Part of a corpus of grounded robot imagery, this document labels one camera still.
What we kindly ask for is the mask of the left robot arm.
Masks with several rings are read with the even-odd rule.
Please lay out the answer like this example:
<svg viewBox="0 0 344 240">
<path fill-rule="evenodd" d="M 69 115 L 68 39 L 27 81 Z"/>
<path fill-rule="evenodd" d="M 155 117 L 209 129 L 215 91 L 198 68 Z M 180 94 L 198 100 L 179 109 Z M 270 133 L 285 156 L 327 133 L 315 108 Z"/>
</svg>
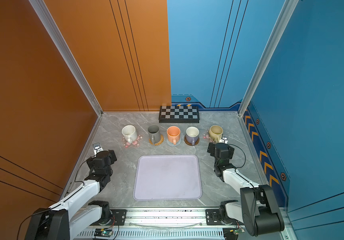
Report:
<svg viewBox="0 0 344 240">
<path fill-rule="evenodd" d="M 26 240 L 72 240 L 92 224 L 113 227 L 115 217 L 106 201 L 92 201 L 111 181 L 113 150 L 100 151 L 86 160 L 89 175 L 69 195 L 47 209 L 39 208 L 30 217 Z"/>
</svg>

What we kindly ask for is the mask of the yellow mug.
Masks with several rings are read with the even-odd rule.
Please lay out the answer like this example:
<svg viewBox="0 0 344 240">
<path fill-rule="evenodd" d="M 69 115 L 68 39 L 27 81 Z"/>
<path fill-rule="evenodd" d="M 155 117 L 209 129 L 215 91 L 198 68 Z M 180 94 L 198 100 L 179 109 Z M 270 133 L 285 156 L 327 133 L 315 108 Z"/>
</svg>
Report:
<svg viewBox="0 0 344 240">
<path fill-rule="evenodd" d="M 209 129 L 209 137 L 210 139 L 215 142 L 218 143 L 223 136 L 223 128 L 218 126 L 218 125 L 213 125 L 210 127 Z"/>
</svg>

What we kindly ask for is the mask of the white mug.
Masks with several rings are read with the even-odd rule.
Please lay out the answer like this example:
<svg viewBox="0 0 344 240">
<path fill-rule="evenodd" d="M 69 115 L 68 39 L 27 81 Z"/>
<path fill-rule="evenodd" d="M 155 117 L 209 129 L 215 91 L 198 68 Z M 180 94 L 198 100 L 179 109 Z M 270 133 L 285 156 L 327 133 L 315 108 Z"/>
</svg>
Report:
<svg viewBox="0 0 344 240">
<path fill-rule="evenodd" d="M 127 126 L 123 127 L 122 128 L 122 135 L 123 135 L 123 137 L 126 138 L 126 141 L 128 143 L 134 142 L 138 137 L 137 130 L 133 125 L 127 125 Z"/>
</svg>

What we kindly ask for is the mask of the grey woven round coaster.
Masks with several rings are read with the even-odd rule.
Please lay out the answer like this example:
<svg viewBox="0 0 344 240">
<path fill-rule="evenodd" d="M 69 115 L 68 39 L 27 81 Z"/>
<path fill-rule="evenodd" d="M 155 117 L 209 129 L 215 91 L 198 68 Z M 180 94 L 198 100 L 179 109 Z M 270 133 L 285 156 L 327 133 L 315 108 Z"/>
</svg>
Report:
<svg viewBox="0 0 344 240">
<path fill-rule="evenodd" d="M 176 146 L 178 146 L 180 143 L 181 143 L 181 139 L 179 139 L 177 142 L 176 142 L 176 144 L 174 144 L 173 142 L 170 142 L 169 140 L 167 140 L 167 144 L 169 145 L 169 146 L 172 146 L 172 147 L 176 147 Z"/>
</svg>

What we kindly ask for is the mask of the brown wooden round coaster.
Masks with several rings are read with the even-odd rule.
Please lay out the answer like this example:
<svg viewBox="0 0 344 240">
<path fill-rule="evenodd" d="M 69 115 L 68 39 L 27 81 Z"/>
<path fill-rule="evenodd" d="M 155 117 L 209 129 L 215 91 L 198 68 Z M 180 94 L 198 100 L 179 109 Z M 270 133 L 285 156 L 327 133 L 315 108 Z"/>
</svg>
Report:
<svg viewBox="0 0 344 240">
<path fill-rule="evenodd" d="M 192 144 L 192 142 L 190 142 L 190 141 L 187 140 L 187 136 L 184 137 L 184 141 L 185 141 L 185 143 L 186 143 L 188 146 L 196 146 L 196 145 L 199 144 L 200 138 L 198 138 L 197 141 L 196 141 L 194 144 Z"/>
</svg>

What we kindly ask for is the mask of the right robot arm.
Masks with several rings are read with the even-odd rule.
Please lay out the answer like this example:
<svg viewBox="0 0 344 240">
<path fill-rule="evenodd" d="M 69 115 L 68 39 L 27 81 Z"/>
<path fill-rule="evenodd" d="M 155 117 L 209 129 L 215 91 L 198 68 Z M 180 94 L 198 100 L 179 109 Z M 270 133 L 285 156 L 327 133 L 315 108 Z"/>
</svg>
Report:
<svg viewBox="0 0 344 240">
<path fill-rule="evenodd" d="M 285 229 L 285 221 L 269 185 L 260 185 L 244 176 L 230 163 L 235 146 L 209 143 L 207 152 L 215 158 L 214 172 L 222 182 L 231 186 L 241 197 L 240 201 L 223 201 L 216 214 L 208 219 L 225 225 L 243 223 L 251 236 L 259 236 Z"/>
</svg>

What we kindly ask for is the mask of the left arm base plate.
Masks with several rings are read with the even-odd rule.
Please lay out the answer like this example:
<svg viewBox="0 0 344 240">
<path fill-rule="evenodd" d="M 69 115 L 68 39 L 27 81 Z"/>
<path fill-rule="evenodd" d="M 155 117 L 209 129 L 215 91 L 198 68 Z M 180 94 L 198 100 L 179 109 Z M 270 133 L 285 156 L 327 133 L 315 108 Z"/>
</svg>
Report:
<svg viewBox="0 0 344 240">
<path fill-rule="evenodd" d="M 126 221 L 127 211 L 110 210 L 109 213 L 103 213 L 102 218 L 98 221 L 99 226 L 123 226 Z"/>
</svg>

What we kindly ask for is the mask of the orange mug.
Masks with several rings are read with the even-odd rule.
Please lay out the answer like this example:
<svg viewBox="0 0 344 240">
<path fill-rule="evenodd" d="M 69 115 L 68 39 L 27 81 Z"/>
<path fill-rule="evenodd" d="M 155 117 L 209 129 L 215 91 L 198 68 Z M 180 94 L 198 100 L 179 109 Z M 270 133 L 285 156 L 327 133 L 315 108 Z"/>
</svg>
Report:
<svg viewBox="0 0 344 240">
<path fill-rule="evenodd" d="M 170 142 L 176 144 L 176 142 L 181 139 L 181 130 L 176 126 L 171 126 L 167 129 L 167 136 Z"/>
</svg>

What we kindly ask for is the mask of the yellow rattan round coaster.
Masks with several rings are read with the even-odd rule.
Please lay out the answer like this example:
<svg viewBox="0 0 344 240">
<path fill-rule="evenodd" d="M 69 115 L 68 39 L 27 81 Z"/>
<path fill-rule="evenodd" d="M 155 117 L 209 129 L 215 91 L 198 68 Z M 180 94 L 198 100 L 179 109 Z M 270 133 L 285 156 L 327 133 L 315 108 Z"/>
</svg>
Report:
<svg viewBox="0 0 344 240">
<path fill-rule="evenodd" d="M 164 141 L 164 136 L 163 135 L 151 135 L 149 138 L 149 143 L 152 146 L 159 146 L 163 143 Z"/>
</svg>

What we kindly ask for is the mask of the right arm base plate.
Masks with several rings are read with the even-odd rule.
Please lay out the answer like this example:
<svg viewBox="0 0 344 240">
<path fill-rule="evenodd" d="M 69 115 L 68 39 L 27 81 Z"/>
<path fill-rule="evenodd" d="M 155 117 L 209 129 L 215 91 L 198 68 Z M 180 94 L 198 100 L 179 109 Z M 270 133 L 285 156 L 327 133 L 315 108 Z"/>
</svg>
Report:
<svg viewBox="0 0 344 240">
<path fill-rule="evenodd" d="M 205 210 L 208 226 L 243 226 L 244 223 L 229 218 L 223 210 L 207 209 Z"/>
</svg>

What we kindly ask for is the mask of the lavender mug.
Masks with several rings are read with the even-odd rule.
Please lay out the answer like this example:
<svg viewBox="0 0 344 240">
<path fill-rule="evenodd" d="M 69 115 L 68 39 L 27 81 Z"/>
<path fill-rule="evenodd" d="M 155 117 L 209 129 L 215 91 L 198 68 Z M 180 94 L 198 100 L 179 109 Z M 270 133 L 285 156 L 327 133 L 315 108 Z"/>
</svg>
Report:
<svg viewBox="0 0 344 240">
<path fill-rule="evenodd" d="M 186 129 L 187 140 L 194 144 L 199 138 L 199 129 L 196 127 L 188 127 Z"/>
</svg>

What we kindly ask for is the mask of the pink flower coaster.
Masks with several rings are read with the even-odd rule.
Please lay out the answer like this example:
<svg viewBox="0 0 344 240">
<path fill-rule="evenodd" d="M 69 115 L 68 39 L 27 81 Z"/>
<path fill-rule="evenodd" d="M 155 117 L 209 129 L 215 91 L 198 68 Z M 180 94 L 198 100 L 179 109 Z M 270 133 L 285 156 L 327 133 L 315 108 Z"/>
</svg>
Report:
<svg viewBox="0 0 344 240">
<path fill-rule="evenodd" d="M 122 137 L 123 147 L 124 147 L 125 149 L 129 149 L 129 148 L 138 148 L 138 147 L 141 145 L 140 142 L 141 142 L 143 139 L 144 139 L 144 137 L 143 137 L 142 135 L 138 134 L 138 137 L 137 137 L 137 139 L 136 139 L 134 142 L 128 143 L 128 142 L 126 141 L 126 138 L 125 138 L 125 137 Z"/>
<path fill-rule="evenodd" d="M 204 135 L 203 139 L 210 141 L 211 143 L 218 143 L 221 139 L 223 133 L 216 134 L 213 133 L 211 130 L 207 130 Z"/>
</svg>

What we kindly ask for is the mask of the grey mug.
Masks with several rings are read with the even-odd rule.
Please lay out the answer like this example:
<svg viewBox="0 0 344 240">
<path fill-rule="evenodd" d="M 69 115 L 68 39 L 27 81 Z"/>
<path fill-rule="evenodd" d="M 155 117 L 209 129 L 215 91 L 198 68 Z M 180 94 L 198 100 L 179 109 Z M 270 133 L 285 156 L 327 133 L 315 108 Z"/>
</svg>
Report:
<svg viewBox="0 0 344 240">
<path fill-rule="evenodd" d="M 149 126 L 148 127 L 148 134 L 149 134 L 149 138 L 151 137 L 151 135 L 161 135 L 159 126 L 157 126 L 157 125 Z"/>
</svg>

